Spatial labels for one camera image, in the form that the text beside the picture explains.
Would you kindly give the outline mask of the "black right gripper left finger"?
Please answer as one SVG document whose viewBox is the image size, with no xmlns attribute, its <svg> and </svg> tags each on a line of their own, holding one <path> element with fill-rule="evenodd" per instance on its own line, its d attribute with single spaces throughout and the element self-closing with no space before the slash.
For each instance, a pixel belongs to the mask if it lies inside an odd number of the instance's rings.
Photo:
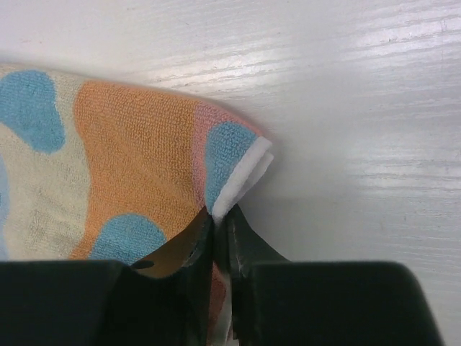
<svg viewBox="0 0 461 346">
<path fill-rule="evenodd" d="M 201 210 L 177 236 L 116 260 L 1 264 L 3 345 L 205 345 L 213 221 Z"/>
</svg>

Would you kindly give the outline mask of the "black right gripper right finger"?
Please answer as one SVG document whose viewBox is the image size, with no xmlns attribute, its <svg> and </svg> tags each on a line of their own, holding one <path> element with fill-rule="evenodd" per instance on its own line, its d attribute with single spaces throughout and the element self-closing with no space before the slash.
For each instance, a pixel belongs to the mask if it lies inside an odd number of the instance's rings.
<svg viewBox="0 0 461 346">
<path fill-rule="evenodd" d="M 415 275 L 397 262 L 292 262 L 239 207 L 225 218 L 241 345 L 442 345 Z"/>
</svg>

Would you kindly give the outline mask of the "light blue patterned towel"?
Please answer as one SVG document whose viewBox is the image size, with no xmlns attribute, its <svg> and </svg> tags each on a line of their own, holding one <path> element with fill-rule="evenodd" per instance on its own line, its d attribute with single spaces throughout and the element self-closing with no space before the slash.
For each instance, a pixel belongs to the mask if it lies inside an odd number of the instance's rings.
<svg viewBox="0 0 461 346">
<path fill-rule="evenodd" d="M 200 210 L 215 223 L 262 178 L 272 142 L 160 89 L 1 66 L 1 259 L 131 265 Z"/>
</svg>

